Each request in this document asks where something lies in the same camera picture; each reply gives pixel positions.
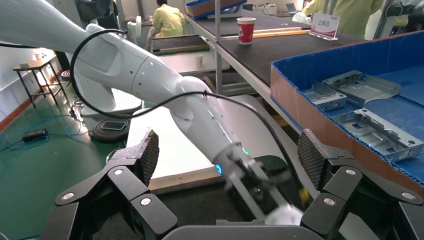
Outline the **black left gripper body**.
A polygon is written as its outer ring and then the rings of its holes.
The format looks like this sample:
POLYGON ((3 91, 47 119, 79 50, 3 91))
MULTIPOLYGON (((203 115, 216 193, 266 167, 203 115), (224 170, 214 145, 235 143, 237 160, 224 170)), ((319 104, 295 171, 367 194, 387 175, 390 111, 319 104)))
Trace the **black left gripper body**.
POLYGON ((268 176, 262 168, 231 173, 231 200, 247 221, 300 221, 301 197, 285 170, 268 176))

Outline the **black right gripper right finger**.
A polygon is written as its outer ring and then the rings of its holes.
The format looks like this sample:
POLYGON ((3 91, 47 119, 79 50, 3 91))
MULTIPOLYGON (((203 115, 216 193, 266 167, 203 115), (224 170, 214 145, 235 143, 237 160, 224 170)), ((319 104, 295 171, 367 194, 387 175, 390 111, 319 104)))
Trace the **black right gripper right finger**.
POLYGON ((381 240, 421 240, 424 200, 417 193, 363 167, 347 150, 323 144, 309 129, 298 158, 319 195, 300 225, 324 240, 340 240, 348 214, 358 216, 381 240))

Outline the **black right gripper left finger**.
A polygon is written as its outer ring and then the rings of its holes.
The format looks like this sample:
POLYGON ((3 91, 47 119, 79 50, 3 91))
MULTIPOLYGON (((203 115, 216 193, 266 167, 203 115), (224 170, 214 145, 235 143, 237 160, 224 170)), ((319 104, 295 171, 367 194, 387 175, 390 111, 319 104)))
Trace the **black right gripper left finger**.
POLYGON ((102 170, 60 193, 54 238, 91 240, 117 213, 139 240, 161 240, 176 229, 177 217, 149 189, 159 153, 159 137, 147 129, 137 145, 117 150, 102 170))

